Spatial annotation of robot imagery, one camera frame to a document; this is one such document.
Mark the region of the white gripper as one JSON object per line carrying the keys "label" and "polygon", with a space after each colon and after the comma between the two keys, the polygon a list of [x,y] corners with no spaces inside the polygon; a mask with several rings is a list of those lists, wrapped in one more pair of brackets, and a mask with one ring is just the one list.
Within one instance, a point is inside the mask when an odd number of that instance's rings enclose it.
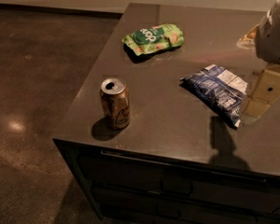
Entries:
{"label": "white gripper", "polygon": [[276,0],[259,25],[243,35],[236,46],[240,49],[253,49],[255,41],[257,56],[268,64],[259,75],[244,114],[260,118],[280,97],[280,0]]}

